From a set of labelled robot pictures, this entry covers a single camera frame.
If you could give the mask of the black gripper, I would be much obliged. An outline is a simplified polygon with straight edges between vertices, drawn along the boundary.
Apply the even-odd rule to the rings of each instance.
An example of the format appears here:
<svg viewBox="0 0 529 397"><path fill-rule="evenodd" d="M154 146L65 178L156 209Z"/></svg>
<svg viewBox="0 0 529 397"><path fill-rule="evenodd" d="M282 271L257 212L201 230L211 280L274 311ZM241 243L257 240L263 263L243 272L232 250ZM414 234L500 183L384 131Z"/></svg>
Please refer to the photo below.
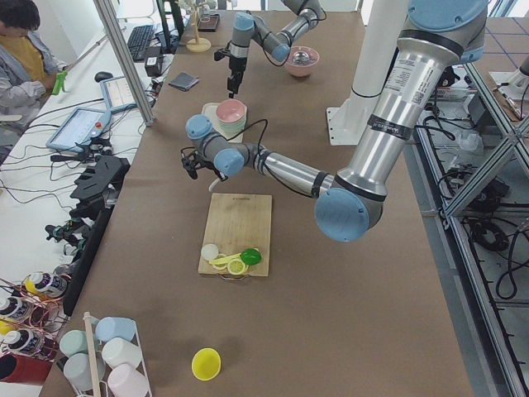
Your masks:
<svg viewBox="0 0 529 397"><path fill-rule="evenodd" d="M219 171L211 161L207 160L199 153L195 153L194 156L195 156L194 169L193 169L194 179L198 178L198 171L201 169L211 170L221 182L226 181L228 179L228 177L224 175L221 171Z"/></svg>
<svg viewBox="0 0 529 397"><path fill-rule="evenodd" d="M238 94L246 70L246 65L247 58L238 58L234 55L230 56L229 69L231 73L226 82L229 98L234 98Z"/></svg>

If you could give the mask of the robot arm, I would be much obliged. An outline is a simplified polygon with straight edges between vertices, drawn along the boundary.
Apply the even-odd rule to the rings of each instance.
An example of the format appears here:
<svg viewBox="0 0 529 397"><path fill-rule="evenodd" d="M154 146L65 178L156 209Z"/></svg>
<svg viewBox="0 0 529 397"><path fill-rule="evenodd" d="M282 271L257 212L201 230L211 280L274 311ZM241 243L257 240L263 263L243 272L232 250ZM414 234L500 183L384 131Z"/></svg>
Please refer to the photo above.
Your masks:
<svg viewBox="0 0 529 397"><path fill-rule="evenodd" d="M286 62L293 43L319 22L326 20L326 11L318 1L284 1L283 5L296 18L277 32L271 30L263 17L250 12L238 12L235 15L231 40L214 54L215 61L229 59L230 75L226 82L229 98L239 93L252 42L263 50L273 65L281 66Z"/></svg>
<svg viewBox="0 0 529 397"><path fill-rule="evenodd" d="M484 47L484 1L411 1L374 111L350 163L335 175L267 150L232 143L202 114L185 125L200 165L231 177L250 166L289 189L315 199L315 219L333 240L362 237L380 219L386 180L442 72L478 60Z"/></svg>

